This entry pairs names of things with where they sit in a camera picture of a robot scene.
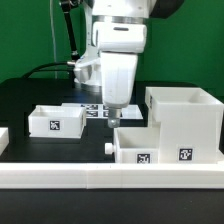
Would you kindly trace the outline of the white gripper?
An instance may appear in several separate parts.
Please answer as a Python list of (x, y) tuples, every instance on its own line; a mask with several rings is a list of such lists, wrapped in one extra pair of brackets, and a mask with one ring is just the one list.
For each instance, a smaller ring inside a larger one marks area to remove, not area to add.
[(102, 52), (100, 54), (102, 75), (102, 101), (108, 110), (108, 126), (120, 126), (121, 110), (128, 106), (135, 79), (138, 56)]

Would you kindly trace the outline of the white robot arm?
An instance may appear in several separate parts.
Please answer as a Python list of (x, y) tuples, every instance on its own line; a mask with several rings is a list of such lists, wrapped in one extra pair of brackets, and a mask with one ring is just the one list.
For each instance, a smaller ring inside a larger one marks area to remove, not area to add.
[(166, 19), (185, 0), (84, 0), (87, 46), (75, 62), (80, 84), (99, 87), (108, 107), (108, 126), (120, 126), (121, 110), (129, 105), (138, 55), (147, 42), (150, 18)]

